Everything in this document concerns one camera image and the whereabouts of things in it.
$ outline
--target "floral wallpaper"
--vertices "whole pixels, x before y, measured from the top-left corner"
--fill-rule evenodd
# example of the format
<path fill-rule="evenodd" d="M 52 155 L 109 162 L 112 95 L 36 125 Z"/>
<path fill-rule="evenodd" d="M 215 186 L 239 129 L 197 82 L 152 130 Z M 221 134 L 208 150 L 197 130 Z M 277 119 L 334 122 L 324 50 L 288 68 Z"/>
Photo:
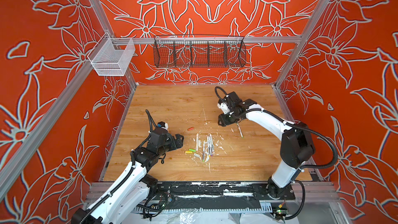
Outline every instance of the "floral wallpaper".
<path fill-rule="evenodd" d="M 1 0 L 0 169 L 103 35 L 88 0 Z M 0 223 L 68 222 L 97 181 L 132 88 L 91 71 L 7 196 Z"/>
<path fill-rule="evenodd" d="M 354 223 L 398 222 L 398 0 L 331 0 L 281 87 L 297 121 L 330 137 Z M 317 142 L 314 159 L 331 159 Z"/>
<path fill-rule="evenodd" d="M 319 0 L 100 0 L 117 37 L 164 34 L 299 36 Z M 272 83 L 294 44 L 248 44 L 242 68 L 154 67 L 152 45 L 136 46 L 130 69 L 137 82 Z"/>

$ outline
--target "wood grain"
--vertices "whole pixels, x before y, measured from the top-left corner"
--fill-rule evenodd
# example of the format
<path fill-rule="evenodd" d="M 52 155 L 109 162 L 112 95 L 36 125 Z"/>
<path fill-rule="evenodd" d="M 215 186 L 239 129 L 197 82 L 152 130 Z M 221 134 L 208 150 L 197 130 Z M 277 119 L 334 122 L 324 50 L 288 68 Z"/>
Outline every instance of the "wood grain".
<path fill-rule="evenodd" d="M 140 85 L 134 94 L 126 120 L 108 165 L 104 181 L 114 181 L 130 161 L 135 149 L 149 131 L 148 109 L 155 122 L 164 121 L 172 135 L 183 135 L 184 146 L 167 152 L 165 163 L 157 163 L 149 172 L 159 181 L 266 181 L 281 161 L 280 141 L 260 125 L 244 120 L 238 127 L 217 124 L 221 110 L 214 85 Z M 283 117 L 281 108 L 269 85 L 225 85 L 227 93 L 235 91 L 243 99 L 252 99 L 267 110 Z M 185 154 L 195 148 L 196 133 L 203 142 L 211 133 L 215 155 L 207 162 Z M 298 176 L 311 181 L 308 171 Z"/>

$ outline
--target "white mesh basket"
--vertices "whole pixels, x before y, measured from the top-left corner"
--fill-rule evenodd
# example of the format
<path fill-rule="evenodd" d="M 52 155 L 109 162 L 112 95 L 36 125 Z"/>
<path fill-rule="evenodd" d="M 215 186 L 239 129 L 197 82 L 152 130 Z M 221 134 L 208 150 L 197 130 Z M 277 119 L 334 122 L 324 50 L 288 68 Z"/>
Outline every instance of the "white mesh basket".
<path fill-rule="evenodd" d="M 124 50 L 115 49 L 117 45 L 112 44 L 112 39 L 104 35 L 104 45 L 100 48 L 94 57 L 89 57 L 91 64 L 98 75 L 102 76 L 123 76 L 129 67 L 132 56 L 135 52 L 135 46 L 130 38 Z"/>

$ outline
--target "wire basket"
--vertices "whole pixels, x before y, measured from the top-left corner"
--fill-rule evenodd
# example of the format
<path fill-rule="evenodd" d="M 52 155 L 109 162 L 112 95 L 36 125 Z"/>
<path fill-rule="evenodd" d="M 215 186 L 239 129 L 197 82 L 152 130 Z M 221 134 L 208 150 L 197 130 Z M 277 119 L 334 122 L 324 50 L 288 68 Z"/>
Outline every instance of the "wire basket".
<path fill-rule="evenodd" d="M 129 67 L 132 56 L 135 52 L 134 42 L 128 38 L 125 49 L 113 42 L 118 38 L 110 38 L 107 33 L 92 49 L 88 55 L 91 65 L 98 75 L 101 76 L 123 76 Z M 101 47 L 99 51 L 94 52 L 96 47 Z"/>
<path fill-rule="evenodd" d="M 243 67 L 246 64 L 243 37 L 172 35 L 154 39 L 156 67 Z"/>

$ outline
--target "wooden table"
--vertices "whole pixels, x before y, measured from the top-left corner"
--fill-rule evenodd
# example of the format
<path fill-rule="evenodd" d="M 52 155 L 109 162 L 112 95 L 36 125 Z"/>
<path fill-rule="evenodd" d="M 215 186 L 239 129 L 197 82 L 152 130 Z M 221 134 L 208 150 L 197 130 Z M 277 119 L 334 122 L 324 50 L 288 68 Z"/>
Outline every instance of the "wooden table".
<path fill-rule="evenodd" d="M 255 122 L 244 120 L 221 127 L 217 124 L 221 110 L 214 85 L 140 85 L 132 99 L 126 120 L 105 173 L 104 181 L 114 181 L 130 161 L 129 152 L 136 148 L 149 131 L 148 109 L 154 121 L 168 123 L 168 131 L 183 135 L 181 149 L 167 152 L 165 163 L 160 161 L 149 174 L 159 181 L 266 181 L 278 167 L 280 141 Z M 265 109 L 283 117 L 270 85 L 225 85 L 227 93 L 235 91 L 242 100 L 252 99 Z M 211 133 L 215 154 L 207 162 L 185 154 L 195 149 L 196 133 L 203 142 Z M 299 180 L 311 181 L 308 171 Z"/>

